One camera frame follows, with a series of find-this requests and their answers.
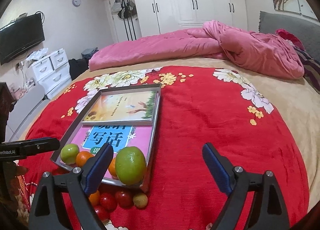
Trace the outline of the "red cherry tomato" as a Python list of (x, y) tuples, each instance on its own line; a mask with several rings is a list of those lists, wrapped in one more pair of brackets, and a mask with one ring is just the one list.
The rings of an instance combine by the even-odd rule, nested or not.
[(121, 208), (130, 208), (133, 205), (132, 194), (127, 190), (119, 190), (115, 193), (116, 201)]
[(104, 209), (104, 207), (97, 205), (94, 206), (94, 210), (101, 222), (105, 223), (109, 221), (110, 214), (106, 209)]
[(110, 193), (100, 195), (100, 205), (107, 211), (112, 212), (117, 208), (116, 198)]

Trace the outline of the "black bag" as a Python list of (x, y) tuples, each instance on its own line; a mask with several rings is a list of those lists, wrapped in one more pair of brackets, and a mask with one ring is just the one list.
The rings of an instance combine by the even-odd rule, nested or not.
[(71, 59), (69, 63), (69, 73), (72, 81), (88, 70), (88, 61), (85, 58)]

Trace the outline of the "large green apple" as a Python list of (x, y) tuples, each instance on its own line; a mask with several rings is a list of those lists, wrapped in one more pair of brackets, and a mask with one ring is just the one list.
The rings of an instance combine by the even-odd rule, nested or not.
[(146, 172), (143, 152), (135, 146), (121, 149), (116, 156), (115, 169), (123, 184), (131, 186), (140, 183)]

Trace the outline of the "pink exercise book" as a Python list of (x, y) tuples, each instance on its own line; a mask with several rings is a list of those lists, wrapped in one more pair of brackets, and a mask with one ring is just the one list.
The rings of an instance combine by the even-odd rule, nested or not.
[(60, 141), (61, 147), (66, 144), (76, 144), (79, 151), (88, 151), (93, 155), (99, 152), (104, 143), (113, 147), (116, 157), (117, 153), (125, 148), (135, 146), (144, 154), (146, 165), (149, 166), (152, 151), (151, 126), (83, 126), (80, 125), (72, 132), (71, 137)]

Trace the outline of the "red floral blanket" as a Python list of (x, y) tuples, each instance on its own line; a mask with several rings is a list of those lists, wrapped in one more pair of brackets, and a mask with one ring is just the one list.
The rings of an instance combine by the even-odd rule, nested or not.
[(107, 229), (205, 229), (213, 223), (227, 197), (202, 158), (207, 142), (249, 172), (274, 172), (291, 225), (306, 215), (308, 177), (295, 140), (275, 105), (236, 71), (167, 66), (89, 76), (51, 102), (26, 137), (62, 138), (101, 88), (153, 83), (162, 89), (149, 203), (116, 208)]

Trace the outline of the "pink quilt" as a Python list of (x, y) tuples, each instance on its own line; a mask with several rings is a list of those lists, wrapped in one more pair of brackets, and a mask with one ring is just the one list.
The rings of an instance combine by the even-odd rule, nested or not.
[(295, 80), (304, 67), (293, 47), (279, 35), (256, 33), (218, 21), (201, 28), (142, 37), (107, 46), (89, 60), (91, 71), (145, 62), (178, 58), (217, 58), (228, 60), (253, 72)]

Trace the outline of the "orange mandarin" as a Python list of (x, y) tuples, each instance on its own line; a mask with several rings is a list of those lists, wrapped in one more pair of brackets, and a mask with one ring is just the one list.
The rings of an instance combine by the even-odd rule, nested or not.
[(80, 151), (75, 159), (75, 164), (77, 167), (82, 168), (89, 158), (94, 157), (94, 155), (88, 151)]
[(89, 196), (89, 201), (90, 201), (90, 203), (91, 203), (91, 205), (93, 207), (99, 205), (99, 203), (100, 203), (100, 192), (99, 192), (99, 190), (97, 190), (96, 192), (94, 192), (93, 194), (91, 194)]
[(113, 158), (110, 165), (108, 166), (108, 171), (112, 178), (117, 179), (117, 173), (116, 173), (116, 158)]

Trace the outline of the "round wall clock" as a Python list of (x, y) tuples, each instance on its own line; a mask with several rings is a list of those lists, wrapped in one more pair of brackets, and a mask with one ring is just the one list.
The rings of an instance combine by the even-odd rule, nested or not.
[(81, 5), (81, 0), (72, 0), (72, 5), (75, 7), (79, 7)]

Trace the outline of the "grey bed headboard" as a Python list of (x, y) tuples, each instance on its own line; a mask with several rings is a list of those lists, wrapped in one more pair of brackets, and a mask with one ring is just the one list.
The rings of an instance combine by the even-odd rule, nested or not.
[(319, 25), (293, 16), (260, 11), (259, 32), (275, 34), (278, 29), (284, 29), (299, 38), (306, 52), (319, 61)]

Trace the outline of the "striped purple pillow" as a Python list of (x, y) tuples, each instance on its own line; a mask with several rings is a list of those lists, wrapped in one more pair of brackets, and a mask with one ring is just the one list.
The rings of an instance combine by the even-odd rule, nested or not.
[(319, 94), (319, 61), (312, 58), (307, 52), (299, 38), (285, 29), (277, 29), (276, 35), (286, 40), (297, 52), (304, 67), (304, 79)]

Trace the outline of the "brown kiwi fruit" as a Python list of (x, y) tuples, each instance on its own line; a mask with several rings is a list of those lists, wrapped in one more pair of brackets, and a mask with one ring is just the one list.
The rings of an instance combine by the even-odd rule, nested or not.
[(148, 197), (144, 193), (137, 193), (133, 196), (133, 203), (137, 208), (143, 209), (148, 205)]

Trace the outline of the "white drawer cabinet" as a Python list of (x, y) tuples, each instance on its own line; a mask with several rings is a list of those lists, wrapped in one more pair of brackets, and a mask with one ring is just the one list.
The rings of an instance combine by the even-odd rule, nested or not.
[(35, 84), (43, 87), (51, 100), (72, 82), (69, 70), (66, 51), (61, 48), (31, 64), (26, 74), (27, 79), (33, 79)]

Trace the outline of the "small green apple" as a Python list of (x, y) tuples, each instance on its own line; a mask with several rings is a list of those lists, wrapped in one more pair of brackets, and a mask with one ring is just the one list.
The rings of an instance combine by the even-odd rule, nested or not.
[(76, 144), (66, 144), (60, 152), (61, 160), (67, 164), (72, 165), (76, 161), (76, 156), (79, 153), (79, 147)]

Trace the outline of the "black television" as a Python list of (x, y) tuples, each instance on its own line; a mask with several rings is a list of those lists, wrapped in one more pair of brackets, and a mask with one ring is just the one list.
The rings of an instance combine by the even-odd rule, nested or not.
[(35, 13), (1, 28), (1, 65), (45, 40), (42, 15)]

